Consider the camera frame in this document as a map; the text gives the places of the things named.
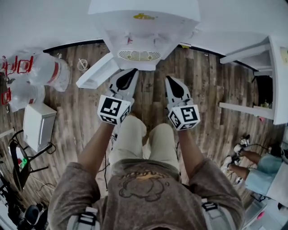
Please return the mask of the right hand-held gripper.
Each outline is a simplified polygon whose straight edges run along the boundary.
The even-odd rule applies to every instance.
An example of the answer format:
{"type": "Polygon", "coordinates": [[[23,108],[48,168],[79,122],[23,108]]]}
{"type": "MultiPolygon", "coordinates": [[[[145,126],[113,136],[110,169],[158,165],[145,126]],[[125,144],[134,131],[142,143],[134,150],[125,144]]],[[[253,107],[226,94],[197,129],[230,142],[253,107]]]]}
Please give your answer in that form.
{"type": "Polygon", "coordinates": [[[198,106],[190,99],[188,87],[177,78],[165,79],[168,119],[177,131],[194,128],[200,123],[198,106]]]}

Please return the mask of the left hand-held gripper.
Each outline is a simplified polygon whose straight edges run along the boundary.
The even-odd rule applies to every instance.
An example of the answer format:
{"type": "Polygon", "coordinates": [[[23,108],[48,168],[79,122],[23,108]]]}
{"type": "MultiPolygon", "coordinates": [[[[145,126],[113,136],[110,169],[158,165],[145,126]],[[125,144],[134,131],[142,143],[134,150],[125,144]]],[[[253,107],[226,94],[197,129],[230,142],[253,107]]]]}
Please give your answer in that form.
{"type": "Polygon", "coordinates": [[[110,89],[102,94],[99,100],[97,114],[101,121],[113,125],[123,122],[135,102],[133,96],[138,77],[138,69],[128,69],[111,78],[110,89]]]}

